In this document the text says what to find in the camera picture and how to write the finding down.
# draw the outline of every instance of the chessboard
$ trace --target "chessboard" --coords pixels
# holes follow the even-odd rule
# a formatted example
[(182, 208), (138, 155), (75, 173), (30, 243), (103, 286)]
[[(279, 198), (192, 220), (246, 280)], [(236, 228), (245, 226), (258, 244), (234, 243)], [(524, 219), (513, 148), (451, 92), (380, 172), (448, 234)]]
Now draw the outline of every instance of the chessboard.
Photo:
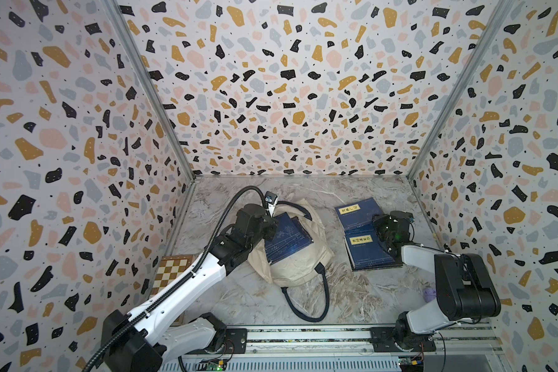
[[(151, 288), (151, 293), (149, 298), (155, 296), (160, 290), (165, 288), (174, 279), (178, 277), (182, 272), (194, 262), (193, 255), (175, 255), (175, 256), (164, 256), (161, 258), (159, 267), (157, 268), (157, 274), (155, 275), (155, 280), (153, 281), (153, 287)], [(178, 319), (171, 324), (172, 327), (177, 327), (182, 324), (184, 320), (184, 314), (178, 316)]]

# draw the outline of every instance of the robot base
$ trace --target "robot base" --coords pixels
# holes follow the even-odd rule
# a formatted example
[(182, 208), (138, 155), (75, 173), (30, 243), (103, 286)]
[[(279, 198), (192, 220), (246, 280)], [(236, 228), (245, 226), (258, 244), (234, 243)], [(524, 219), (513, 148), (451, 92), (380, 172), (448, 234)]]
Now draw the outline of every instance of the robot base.
[(409, 330), (407, 312), (399, 315), (394, 327), (371, 328), (370, 336), (374, 352), (399, 352), (401, 349), (410, 352), (436, 351), (431, 334), (415, 334)]
[[(225, 356), (230, 354), (244, 354), (246, 353), (246, 342), (248, 342), (248, 330), (246, 328), (228, 328), (225, 330), (222, 346), (219, 347), (215, 353), (223, 352), (222, 355)], [(198, 349), (191, 351), (188, 354), (202, 355), (206, 353), (211, 353), (211, 351)]]

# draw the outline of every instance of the wooden chessboard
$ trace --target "wooden chessboard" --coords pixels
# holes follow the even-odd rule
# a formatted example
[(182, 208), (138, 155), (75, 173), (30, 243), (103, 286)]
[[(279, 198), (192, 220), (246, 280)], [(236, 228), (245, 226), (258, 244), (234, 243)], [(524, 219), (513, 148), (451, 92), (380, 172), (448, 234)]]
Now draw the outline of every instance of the wooden chessboard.
[(184, 272), (194, 261), (193, 255), (164, 256), (161, 258), (155, 281), (151, 288), (150, 296), (155, 296), (162, 288), (174, 281), (174, 279)]

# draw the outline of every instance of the book title label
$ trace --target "book title label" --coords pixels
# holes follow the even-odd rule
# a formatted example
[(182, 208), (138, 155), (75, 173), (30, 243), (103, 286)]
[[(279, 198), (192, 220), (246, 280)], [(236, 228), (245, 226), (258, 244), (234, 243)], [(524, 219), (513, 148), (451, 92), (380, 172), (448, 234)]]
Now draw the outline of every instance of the book title label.
[(340, 214), (347, 214), (347, 213), (359, 211), (360, 209), (361, 208), (359, 207), (358, 204), (353, 204), (353, 205), (350, 205), (350, 206), (344, 206), (342, 208), (339, 208), (339, 213)]
[(354, 236), (354, 237), (350, 237), (349, 241), (352, 243), (352, 245), (369, 243), (372, 242), (372, 236), (370, 235)]

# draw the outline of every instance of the canvas bag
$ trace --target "canvas bag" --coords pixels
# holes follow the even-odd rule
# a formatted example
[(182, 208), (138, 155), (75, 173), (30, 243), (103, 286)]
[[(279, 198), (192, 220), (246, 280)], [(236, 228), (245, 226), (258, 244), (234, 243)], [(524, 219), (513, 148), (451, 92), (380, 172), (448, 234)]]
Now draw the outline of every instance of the canvas bag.
[[(330, 297), (325, 266), (333, 257), (333, 251), (327, 245), (324, 225), (320, 220), (320, 216), (305, 199), (299, 200), (296, 204), (284, 201), (279, 202), (275, 207), (273, 215), (280, 215), (283, 212), (287, 212), (290, 218), (298, 218), (302, 227), (312, 237), (313, 243), (298, 250), (291, 256), (270, 265), (267, 261), (265, 241), (260, 241), (252, 249), (248, 256), (248, 262), (265, 281), (281, 287), (289, 307), (299, 318), (310, 322), (318, 322), (324, 319), (328, 312)], [(324, 285), (325, 309), (321, 316), (313, 318), (303, 314), (293, 306), (287, 294), (287, 288), (303, 285), (319, 274), (322, 275)]]

